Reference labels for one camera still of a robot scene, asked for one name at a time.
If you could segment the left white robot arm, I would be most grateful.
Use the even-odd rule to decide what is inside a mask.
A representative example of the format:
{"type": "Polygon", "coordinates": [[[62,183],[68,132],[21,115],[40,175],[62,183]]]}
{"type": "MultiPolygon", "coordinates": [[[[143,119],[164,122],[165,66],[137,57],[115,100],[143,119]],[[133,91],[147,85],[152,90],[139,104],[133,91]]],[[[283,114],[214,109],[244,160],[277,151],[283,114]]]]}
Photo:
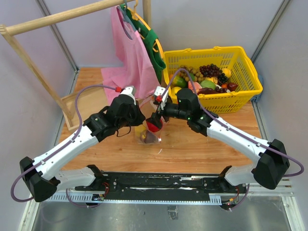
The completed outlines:
{"type": "Polygon", "coordinates": [[[36,202],[49,199],[64,180],[58,175],[60,169],[84,150],[100,143],[105,138],[117,135],[122,127],[141,125],[145,116],[140,111],[131,86],[116,96],[111,105],[86,119],[75,133],[48,152],[20,162],[21,175],[36,202]]]}

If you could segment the red apple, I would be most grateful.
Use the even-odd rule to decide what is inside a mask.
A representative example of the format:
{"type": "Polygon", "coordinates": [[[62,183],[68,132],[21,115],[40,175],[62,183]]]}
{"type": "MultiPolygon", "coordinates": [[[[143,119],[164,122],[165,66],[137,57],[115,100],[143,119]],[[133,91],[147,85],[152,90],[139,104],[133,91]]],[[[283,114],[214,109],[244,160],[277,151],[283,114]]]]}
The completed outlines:
{"type": "Polygon", "coordinates": [[[148,129],[149,129],[151,132],[153,132],[153,133],[156,133],[156,132],[160,131],[161,128],[162,128],[162,123],[160,123],[158,126],[157,126],[157,125],[154,125],[154,124],[151,123],[151,122],[146,122],[146,124],[147,124],[148,129]]]}

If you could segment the wooden clothes rack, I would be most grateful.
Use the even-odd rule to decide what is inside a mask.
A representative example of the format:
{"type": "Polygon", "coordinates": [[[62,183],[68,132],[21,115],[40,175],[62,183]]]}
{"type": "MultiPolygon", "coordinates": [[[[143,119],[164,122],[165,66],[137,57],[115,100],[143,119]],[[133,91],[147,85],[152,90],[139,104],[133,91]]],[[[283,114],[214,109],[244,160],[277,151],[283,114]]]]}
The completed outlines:
{"type": "MultiPolygon", "coordinates": [[[[48,14],[87,5],[86,0],[3,0],[0,22],[13,26],[48,14]]],[[[87,14],[16,36],[31,60],[69,108],[68,86],[77,74],[79,90],[103,80],[101,69],[121,66],[115,55],[111,9],[87,14]]]]}

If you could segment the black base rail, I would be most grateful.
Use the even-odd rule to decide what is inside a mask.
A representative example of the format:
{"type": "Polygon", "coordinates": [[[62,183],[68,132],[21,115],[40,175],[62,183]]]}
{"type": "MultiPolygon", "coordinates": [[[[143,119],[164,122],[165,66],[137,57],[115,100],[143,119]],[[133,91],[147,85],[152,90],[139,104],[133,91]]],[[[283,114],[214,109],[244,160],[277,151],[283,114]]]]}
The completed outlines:
{"type": "Polygon", "coordinates": [[[76,191],[94,192],[92,201],[106,191],[109,201],[141,203],[212,203],[227,204],[231,200],[210,198],[211,194],[246,192],[243,185],[232,186],[221,175],[104,172],[89,186],[76,191]]]}

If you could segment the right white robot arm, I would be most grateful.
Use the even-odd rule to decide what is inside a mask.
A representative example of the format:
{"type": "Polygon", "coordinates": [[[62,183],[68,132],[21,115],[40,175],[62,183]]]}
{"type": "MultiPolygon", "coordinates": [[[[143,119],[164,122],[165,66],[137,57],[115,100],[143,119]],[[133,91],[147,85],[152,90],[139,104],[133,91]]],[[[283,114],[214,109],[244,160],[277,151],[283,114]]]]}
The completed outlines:
{"type": "Polygon", "coordinates": [[[197,95],[190,89],[178,91],[177,103],[173,103],[168,98],[167,90],[160,86],[155,89],[153,98],[158,108],[146,120],[149,128],[161,129],[161,119],[182,119],[194,132],[219,140],[252,161],[250,165],[224,168],[218,180],[221,191],[228,193],[242,183],[258,183],[274,190],[288,170],[290,163],[280,140],[267,141],[252,136],[227,123],[217,114],[203,110],[197,95]]]}

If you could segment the clear zip top bag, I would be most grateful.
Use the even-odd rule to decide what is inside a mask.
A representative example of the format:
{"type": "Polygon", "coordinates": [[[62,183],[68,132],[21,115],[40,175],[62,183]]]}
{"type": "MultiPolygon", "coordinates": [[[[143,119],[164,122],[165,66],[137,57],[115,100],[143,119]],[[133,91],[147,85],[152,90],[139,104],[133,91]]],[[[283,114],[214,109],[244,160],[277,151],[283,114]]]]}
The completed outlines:
{"type": "MultiPolygon", "coordinates": [[[[154,104],[154,101],[151,96],[143,100],[139,100],[139,106],[141,112],[146,118],[149,118],[152,113],[157,109],[157,105],[154,104]]],[[[162,141],[162,131],[167,126],[168,122],[165,122],[163,118],[160,119],[162,124],[161,128],[157,128],[155,125],[147,122],[146,120],[139,126],[134,128],[135,140],[138,144],[159,144],[162,141]]]]}

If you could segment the yellow hanger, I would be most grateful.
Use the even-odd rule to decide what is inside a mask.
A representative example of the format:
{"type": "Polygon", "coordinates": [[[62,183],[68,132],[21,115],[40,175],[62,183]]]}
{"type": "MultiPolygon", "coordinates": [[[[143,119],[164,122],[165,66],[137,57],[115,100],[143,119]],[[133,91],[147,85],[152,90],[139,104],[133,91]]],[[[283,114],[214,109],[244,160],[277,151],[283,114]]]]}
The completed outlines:
{"type": "MultiPolygon", "coordinates": [[[[130,7],[126,7],[130,12],[131,12],[131,15],[132,15],[132,18],[136,21],[141,21],[141,23],[150,31],[151,28],[150,26],[145,22],[145,20],[139,16],[136,12],[136,7],[138,6],[138,1],[136,1],[137,3],[134,5],[134,9],[131,9],[130,7]]],[[[154,52],[158,52],[160,54],[160,57],[163,58],[164,57],[164,52],[163,52],[163,48],[159,42],[159,39],[156,38],[155,39],[155,42],[154,42],[154,46],[153,46],[153,51],[154,52]]]]}

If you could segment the yellow plastic basket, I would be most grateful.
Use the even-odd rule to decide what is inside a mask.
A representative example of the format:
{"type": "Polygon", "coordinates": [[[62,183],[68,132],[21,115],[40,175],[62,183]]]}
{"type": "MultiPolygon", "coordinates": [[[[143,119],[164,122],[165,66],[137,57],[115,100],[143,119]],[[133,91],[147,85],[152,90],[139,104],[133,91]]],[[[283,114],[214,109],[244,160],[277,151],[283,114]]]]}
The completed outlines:
{"type": "Polygon", "coordinates": [[[191,88],[193,79],[202,105],[217,114],[236,112],[263,91],[257,71],[240,46],[184,49],[164,52],[163,71],[169,95],[177,102],[176,89],[191,88]]]}

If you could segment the dark purple grape bunch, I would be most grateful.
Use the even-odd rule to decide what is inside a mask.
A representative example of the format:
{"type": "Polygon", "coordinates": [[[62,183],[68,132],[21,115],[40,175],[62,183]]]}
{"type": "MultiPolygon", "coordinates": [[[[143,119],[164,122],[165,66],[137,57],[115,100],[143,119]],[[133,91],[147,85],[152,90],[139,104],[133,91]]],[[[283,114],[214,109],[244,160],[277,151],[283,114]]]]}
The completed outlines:
{"type": "Polygon", "coordinates": [[[202,65],[199,71],[204,75],[205,80],[211,80],[216,84],[226,84],[229,81],[229,78],[215,64],[202,65]]]}

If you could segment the dark red mangosteen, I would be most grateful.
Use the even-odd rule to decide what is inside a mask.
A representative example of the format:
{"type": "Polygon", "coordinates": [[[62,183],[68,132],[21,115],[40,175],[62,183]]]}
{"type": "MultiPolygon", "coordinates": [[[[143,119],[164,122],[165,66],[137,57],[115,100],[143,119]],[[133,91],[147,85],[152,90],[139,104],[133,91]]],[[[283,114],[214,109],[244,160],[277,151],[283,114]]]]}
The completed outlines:
{"type": "Polygon", "coordinates": [[[145,144],[153,144],[158,142],[158,138],[153,133],[146,130],[141,134],[141,141],[145,144]]]}

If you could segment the yellow lemon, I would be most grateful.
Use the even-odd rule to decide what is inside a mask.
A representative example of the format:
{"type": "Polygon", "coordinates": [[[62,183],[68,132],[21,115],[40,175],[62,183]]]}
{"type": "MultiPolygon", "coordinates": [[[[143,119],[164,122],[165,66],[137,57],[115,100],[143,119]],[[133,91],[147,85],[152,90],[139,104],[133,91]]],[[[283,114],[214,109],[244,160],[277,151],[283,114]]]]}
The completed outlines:
{"type": "Polygon", "coordinates": [[[135,135],[137,138],[144,139],[146,137],[146,127],[143,125],[135,127],[135,135]]]}
{"type": "Polygon", "coordinates": [[[173,88],[171,89],[171,94],[174,95],[174,96],[176,96],[177,93],[178,93],[181,89],[182,89],[181,87],[173,87],[173,88]]]}

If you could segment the green orange mango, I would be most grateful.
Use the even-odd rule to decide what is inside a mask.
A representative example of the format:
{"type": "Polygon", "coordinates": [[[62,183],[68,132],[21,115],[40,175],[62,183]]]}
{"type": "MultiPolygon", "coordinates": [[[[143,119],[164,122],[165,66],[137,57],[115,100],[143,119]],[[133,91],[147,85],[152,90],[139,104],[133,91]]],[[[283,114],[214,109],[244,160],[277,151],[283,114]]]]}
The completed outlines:
{"type": "Polygon", "coordinates": [[[186,88],[187,82],[184,78],[180,77],[179,75],[176,75],[171,83],[171,87],[180,87],[180,88],[186,88]]]}

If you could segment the brown longan bunch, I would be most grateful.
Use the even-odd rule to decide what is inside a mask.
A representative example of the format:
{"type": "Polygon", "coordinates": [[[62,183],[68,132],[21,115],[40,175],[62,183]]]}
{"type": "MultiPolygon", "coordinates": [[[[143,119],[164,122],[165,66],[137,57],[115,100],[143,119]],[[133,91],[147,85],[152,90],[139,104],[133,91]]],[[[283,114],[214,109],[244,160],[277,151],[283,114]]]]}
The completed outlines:
{"type": "MultiPolygon", "coordinates": [[[[205,80],[204,75],[192,66],[181,65],[180,68],[187,70],[194,82],[200,83],[205,80]]],[[[182,77],[186,82],[189,81],[189,77],[185,71],[180,71],[180,77],[182,77]]]]}

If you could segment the pink shirt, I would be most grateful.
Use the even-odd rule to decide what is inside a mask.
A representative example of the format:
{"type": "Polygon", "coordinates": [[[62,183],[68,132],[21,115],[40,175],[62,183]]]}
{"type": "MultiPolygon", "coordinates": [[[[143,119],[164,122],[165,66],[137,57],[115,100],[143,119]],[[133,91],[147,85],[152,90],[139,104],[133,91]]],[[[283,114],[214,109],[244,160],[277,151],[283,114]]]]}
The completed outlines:
{"type": "Polygon", "coordinates": [[[145,99],[159,85],[154,68],[144,43],[136,31],[130,40],[121,24],[122,14],[117,8],[111,9],[111,23],[115,54],[123,63],[120,67],[101,69],[103,84],[113,88],[134,86],[135,97],[145,99]]]}

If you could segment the purple sweet potato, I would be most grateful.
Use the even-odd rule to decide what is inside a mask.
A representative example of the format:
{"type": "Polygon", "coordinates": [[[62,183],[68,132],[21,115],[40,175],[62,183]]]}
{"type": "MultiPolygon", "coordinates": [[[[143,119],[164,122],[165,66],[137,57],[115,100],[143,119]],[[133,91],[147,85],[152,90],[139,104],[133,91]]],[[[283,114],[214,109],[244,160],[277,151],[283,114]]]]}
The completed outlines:
{"type": "Polygon", "coordinates": [[[197,95],[200,95],[200,94],[204,94],[204,95],[218,94],[218,92],[212,88],[201,88],[197,91],[197,95]]]}

